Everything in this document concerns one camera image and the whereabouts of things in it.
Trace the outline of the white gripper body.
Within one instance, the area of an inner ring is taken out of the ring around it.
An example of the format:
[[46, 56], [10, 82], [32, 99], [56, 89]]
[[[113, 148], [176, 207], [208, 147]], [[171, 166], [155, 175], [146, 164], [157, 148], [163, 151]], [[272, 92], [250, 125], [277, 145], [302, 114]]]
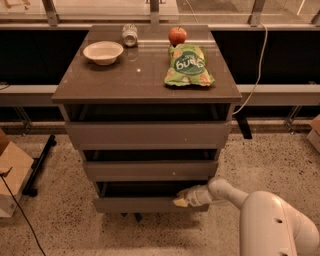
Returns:
[[210, 204], [213, 201], [213, 196], [209, 192], [207, 185], [197, 185], [186, 192], [185, 199], [190, 206], [200, 207]]

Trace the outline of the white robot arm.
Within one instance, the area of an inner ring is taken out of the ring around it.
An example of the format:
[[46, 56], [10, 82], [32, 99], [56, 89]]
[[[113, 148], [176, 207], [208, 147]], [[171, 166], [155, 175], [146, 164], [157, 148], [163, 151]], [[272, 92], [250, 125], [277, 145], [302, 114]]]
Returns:
[[177, 194], [177, 207], [228, 201], [240, 210], [240, 256], [305, 256], [319, 247], [319, 231], [307, 216], [266, 191], [246, 193], [222, 178]]

